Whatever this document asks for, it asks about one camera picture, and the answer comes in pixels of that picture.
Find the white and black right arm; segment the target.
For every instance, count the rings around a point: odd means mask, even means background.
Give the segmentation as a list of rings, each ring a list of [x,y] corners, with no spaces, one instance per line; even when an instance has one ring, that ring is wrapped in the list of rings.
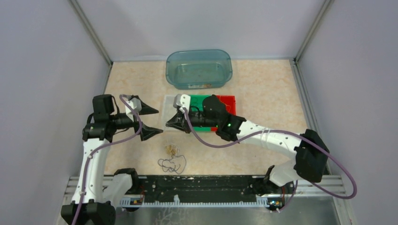
[[[297,134],[260,126],[230,113],[216,95],[198,101],[189,95],[178,94],[173,107],[176,114],[165,124],[169,128],[189,134],[195,127],[214,127],[216,135],[228,142],[224,147],[237,143],[253,144],[287,156],[289,161],[267,170],[264,187],[270,193],[277,193],[282,186],[295,180],[311,183],[322,180],[329,150],[314,130]]]

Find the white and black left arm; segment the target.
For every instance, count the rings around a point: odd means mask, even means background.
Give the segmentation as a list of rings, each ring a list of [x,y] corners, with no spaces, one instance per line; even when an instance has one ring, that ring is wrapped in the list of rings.
[[[106,159],[111,146],[140,137],[145,141],[163,131],[146,126],[140,116],[159,111],[145,104],[139,96],[119,96],[125,106],[120,112],[111,94],[94,96],[93,112],[82,130],[83,160],[76,190],[70,204],[61,208],[61,218],[68,225],[113,225],[116,208],[126,193],[144,197],[137,171],[134,168],[117,170],[111,183],[104,187]]]

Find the white plastic bin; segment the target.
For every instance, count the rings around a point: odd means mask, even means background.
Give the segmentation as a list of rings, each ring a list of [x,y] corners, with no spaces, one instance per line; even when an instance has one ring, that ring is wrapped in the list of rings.
[[[174,107],[175,97],[176,97],[175,95],[164,96],[162,110],[161,110],[161,124],[164,132],[178,131],[175,128],[166,126],[166,122],[168,122],[172,117],[174,117],[177,112],[180,112],[180,110]]]

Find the green plastic bin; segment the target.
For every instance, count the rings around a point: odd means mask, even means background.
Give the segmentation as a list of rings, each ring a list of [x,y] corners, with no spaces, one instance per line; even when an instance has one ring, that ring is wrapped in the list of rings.
[[[203,111],[202,102],[205,98],[209,97],[209,95],[190,95],[190,97],[191,97],[190,112]],[[216,130],[216,127],[195,126],[192,120],[191,123],[193,125],[194,130],[197,132],[214,132]]]

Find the red plastic bin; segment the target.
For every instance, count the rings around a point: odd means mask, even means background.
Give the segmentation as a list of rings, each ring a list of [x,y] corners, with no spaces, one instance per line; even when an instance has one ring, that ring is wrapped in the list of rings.
[[[236,115],[236,99],[231,95],[216,95],[217,98],[226,106],[228,113]]]

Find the teal transparent plastic tub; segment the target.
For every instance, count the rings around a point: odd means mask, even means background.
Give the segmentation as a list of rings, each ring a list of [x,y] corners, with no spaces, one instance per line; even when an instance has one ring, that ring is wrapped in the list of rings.
[[[166,59],[165,78],[179,90],[220,88],[232,76],[231,57],[224,50],[178,51]]]

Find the aluminium frame rail left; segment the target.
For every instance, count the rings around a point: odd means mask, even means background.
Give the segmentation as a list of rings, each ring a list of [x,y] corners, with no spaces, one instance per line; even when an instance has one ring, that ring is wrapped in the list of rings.
[[[98,53],[106,62],[107,65],[107,73],[105,75],[105,81],[102,88],[102,94],[106,92],[107,83],[109,80],[109,76],[113,67],[113,61],[110,59],[103,43],[101,42],[99,36],[97,35],[95,29],[93,28],[89,18],[86,16],[83,8],[81,7],[80,3],[77,0],[68,0],[68,3],[73,8],[77,18],[79,19],[81,25],[83,26],[84,30],[86,31],[88,37],[90,38],[91,42],[96,47]]]

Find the aluminium frame rail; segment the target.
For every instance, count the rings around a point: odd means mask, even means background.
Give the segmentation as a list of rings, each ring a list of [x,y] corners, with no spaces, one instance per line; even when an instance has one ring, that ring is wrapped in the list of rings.
[[[308,94],[308,90],[299,63],[295,58],[289,59],[289,62],[292,68],[293,77],[295,80],[295,84],[297,86],[307,126],[310,129],[316,131],[319,135],[321,135],[317,118],[315,116],[314,109],[312,107],[312,103]],[[357,219],[353,213],[351,202],[349,200],[333,197],[332,202],[334,205],[334,209],[336,211],[336,216],[338,218],[339,224],[341,225],[357,224]]]
[[[101,42],[99,36],[97,35],[95,29],[93,28],[89,18],[86,16],[83,8],[81,7],[80,3],[77,0],[68,0],[68,3],[73,8],[77,18],[79,19],[81,25],[83,26],[84,30],[86,31],[88,37],[90,38],[91,42],[96,47],[98,53],[106,62],[107,65],[107,73],[105,75],[105,81],[102,88],[102,94],[106,92],[107,83],[109,80],[109,76],[113,67],[113,61],[110,59],[103,43]]]

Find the aluminium frame rail right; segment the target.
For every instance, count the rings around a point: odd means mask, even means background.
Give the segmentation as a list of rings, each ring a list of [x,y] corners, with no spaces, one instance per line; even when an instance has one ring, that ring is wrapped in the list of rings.
[[[307,126],[310,129],[316,131],[319,135],[321,135],[317,118],[315,116],[314,109],[312,107],[312,103],[308,94],[308,90],[299,63],[295,58],[289,59],[289,62],[292,68],[293,77],[295,80],[295,84],[297,86]],[[351,202],[349,200],[333,197],[332,202],[334,205],[334,209],[336,211],[336,216],[338,218],[339,224],[341,225],[357,224],[357,219],[353,213]]]

